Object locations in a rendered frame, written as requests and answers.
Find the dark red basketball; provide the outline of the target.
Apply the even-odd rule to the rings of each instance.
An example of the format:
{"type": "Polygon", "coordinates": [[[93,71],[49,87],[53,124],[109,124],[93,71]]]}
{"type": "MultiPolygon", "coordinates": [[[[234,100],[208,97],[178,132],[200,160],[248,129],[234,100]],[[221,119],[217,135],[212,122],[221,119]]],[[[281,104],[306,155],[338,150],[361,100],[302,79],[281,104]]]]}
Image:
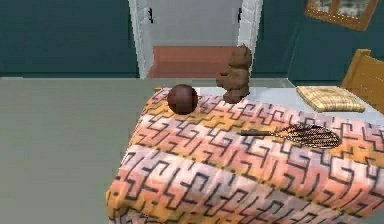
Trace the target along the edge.
{"type": "Polygon", "coordinates": [[[196,90],[187,84],[179,84],[170,89],[167,95],[168,107],[176,114],[192,113],[198,103],[196,90]]]}

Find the brown teddy bear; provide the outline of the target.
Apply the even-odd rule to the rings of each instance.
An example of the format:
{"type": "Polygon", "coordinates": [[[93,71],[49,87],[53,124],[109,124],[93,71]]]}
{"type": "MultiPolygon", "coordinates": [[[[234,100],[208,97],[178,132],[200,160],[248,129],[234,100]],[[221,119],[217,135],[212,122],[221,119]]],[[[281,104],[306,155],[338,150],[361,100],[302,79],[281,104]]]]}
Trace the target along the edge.
{"type": "Polygon", "coordinates": [[[228,68],[216,79],[216,85],[226,90],[223,100],[229,104],[237,104],[249,93],[250,66],[252,52],[242,44],[233,49],[228,68]]]}

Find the bed with patterned orange blanket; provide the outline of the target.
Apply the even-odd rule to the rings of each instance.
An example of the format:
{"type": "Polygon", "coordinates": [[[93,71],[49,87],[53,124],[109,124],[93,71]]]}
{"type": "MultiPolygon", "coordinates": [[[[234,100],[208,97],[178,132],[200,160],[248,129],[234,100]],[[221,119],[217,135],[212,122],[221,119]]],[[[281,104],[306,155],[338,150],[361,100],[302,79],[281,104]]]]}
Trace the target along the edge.
{"type": "Polygon", "coordinates": [[[213,95],[182,116],[167,94],[144,106],[106,193],[108,224],[362,224],[384,212],[384,127],[213,95]],[[294,124],[329,128],[341,144],[239,134],[294,124]]]}

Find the brown tennis racket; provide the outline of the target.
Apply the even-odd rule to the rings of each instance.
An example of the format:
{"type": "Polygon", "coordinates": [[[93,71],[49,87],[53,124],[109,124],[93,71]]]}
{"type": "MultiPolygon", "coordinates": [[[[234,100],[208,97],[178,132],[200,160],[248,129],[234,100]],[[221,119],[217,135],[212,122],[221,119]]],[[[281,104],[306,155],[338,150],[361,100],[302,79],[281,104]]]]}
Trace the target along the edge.
{"type": "Polygon", "coordinates": [[[341,144],[338,134],[315,124],[294,124],[276,131],[241,130],[241,136],[274,136],[310,148],[333,149],[341,144]]]}

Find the yellow checked pillow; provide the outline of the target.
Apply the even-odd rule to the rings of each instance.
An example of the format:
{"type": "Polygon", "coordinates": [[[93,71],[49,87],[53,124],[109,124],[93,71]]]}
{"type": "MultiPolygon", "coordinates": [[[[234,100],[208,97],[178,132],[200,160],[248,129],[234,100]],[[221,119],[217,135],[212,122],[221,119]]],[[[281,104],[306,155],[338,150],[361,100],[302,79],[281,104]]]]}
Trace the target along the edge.
{"type": "Polygon", "coordinates": [[[356,96],[337,86],[297,86],[296,92],[318,113],[365,111],[365,106],[356,96]]]}

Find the wooden headboard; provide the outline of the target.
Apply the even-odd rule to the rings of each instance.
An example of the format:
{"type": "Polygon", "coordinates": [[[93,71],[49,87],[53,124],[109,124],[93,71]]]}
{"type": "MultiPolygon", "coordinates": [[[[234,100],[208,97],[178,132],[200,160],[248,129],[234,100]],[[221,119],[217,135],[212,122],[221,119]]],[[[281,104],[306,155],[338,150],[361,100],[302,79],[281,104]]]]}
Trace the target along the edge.
{"type": "Polygon", "coordinates": [[[384,115],[384,61],[370,53],[369,49],[356,50],[341,87],[384,115]]]}

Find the wooden framed window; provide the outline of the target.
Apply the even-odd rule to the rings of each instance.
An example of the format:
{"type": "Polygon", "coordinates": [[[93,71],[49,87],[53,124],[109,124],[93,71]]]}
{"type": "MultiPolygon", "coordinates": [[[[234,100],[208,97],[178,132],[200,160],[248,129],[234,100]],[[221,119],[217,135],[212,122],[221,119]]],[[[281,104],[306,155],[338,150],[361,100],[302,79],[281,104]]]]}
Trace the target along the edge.
{"type": "Polygon", "coordinates": [[[365,31],[379,0],[307,0],[305,15],[356,31],[365,31]]]}

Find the white door frame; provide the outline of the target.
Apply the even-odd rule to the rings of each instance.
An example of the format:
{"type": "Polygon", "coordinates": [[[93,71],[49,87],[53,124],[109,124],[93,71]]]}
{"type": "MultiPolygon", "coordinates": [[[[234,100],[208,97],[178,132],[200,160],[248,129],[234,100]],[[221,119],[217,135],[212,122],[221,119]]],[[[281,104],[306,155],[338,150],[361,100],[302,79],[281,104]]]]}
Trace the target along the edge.
{"type": "Polygon", "coordinates": [[[232,50],[254,50],[263,0],[128,0],[139,75],[213,77],[232,50]],[[240,23],[238,8],[242,8],[240,23]],[[148,19],[153,10],[154,23],[148,19]]]}

